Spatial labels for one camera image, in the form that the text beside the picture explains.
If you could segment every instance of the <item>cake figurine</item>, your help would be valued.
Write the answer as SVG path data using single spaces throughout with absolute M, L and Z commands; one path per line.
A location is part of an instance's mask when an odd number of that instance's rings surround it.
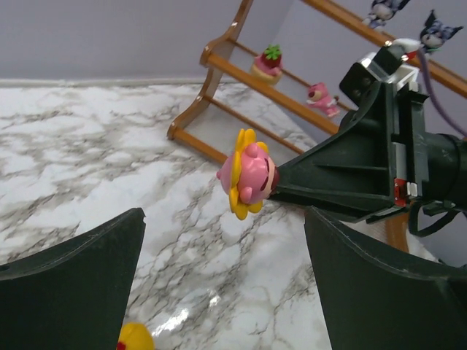
M 279 182 L 277 167 L 269 157 L 268 147 L 256 141 L 253 129 L 241 129 L 233 154 L 216 174 L 228 195 L 231 212 L 240 220 L 256 214 Z
M 251 74 L 270 85 L 275 85 L 282 76 L 282 51 L 279 45 L 269 45 L 264 52 L 255 57 Z
M 425 27 L 420 32 L 420 41 L 422 50 L 426 55 L 431 55 L 441 49 L 448 40 L 452 39 L 457 32 L 464 27 L 446 26 L 435 16 L 435 10 L 432 9 L 430 15 L 425 21 Z
M 363 24 L 374 29 L 382 31 L 386 22 L 401 11 L 410 0 L 374 0 L 371 3 L 371 11 L 363 20 Z
M 316 108 L 324 112 L 328 118 L 333 118 L 340 113 L 337 106 L 339 97 L 329 96 L 328 89 L 324 82 L 318 82 L 308 89 L 308 100 L 306 104 L 312 108 Z

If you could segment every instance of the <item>yellow toy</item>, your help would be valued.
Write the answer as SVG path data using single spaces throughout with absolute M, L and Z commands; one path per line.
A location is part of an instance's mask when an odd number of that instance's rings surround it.
M 127 323 L 120 331 L 117 350 L 155 350 L 155 344 L 143 324 Z

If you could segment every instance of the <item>pink kirby figure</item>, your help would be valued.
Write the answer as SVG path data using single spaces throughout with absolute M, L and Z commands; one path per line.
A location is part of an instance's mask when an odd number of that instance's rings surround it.
M 333 118 L 340 113 L 340 109 L 337 107 L 337 98 L 329 96 L 324 82 L 318 82 L 309 87 L 306 104 L 312 108 L 320 109 L 328 118 Z
M 222 188 L 228 194 L 231 211 L 244 220 L 248 212 L 258 213 L 263 200 L 273 193 L 279 172 L 266 144 L 256 141 L 253 129 L 241 129 L 235 151 L 217 172 Z

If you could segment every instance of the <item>yellow object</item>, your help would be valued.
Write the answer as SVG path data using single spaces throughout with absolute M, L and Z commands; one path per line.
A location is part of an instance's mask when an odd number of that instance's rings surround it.
M 117 350 L 155 350 L 155 344 L 143 324 L 127 323 L 120 331 Z
M 269 75 L 261 71 L 255 64 L 251 66 L 250 73 L 254 77 L 257 77 L 259 80 L 266 82 L 270 85 L 276 85 L 279 82 L 280 78 L 282 78 L 282 72 L 275 76 Z
M 240 220 L 245 220 L 248 212 L 256 214 L 263 208 L 263 201 L 251 205 L 242 203 L 239 199 L 239 190 L 237 189 L 240 174 L 242 173 L 242 153 L 248 145 L 254 144 L 255 142 L 256 133 L 253 129 L 241 129 L 239 131 L 239 135 L 236 138 L 235 153 L 232 159 L 231 188 L 228 193 L 228 201 L 232 213 Z M 257 142 L 257 145 L 265 152 L 268 152 L 268 147 L 264 142 Z

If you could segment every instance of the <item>strawberry on cake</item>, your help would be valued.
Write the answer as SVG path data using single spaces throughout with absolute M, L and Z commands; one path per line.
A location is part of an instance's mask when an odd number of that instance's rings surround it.
M 269 45 L 264 52 L 255 57 L 251 74 L 270 85 L 275 85 L 282 76 L 282 52 L 279 45 Z

